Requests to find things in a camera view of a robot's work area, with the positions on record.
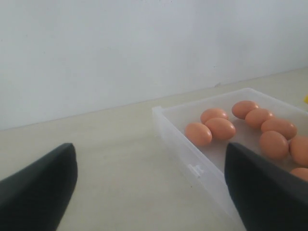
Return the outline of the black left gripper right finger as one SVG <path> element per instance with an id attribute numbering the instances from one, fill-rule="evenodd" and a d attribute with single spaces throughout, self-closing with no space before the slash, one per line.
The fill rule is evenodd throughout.
<path id="1" fill-rule="evenodd" d="M 245 146 L 226 148 L 225 182 L 248 231 L 306 231 L 308 183 Z"/>

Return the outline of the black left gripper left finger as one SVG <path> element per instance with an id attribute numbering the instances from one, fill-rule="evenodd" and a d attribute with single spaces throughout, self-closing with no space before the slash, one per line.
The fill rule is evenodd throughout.
<path id="1" fill-rule="evenodd" d="M 64 143 L 0 182 L 2 231 L 55 231 L 77 182 L 75 147 Z"/>

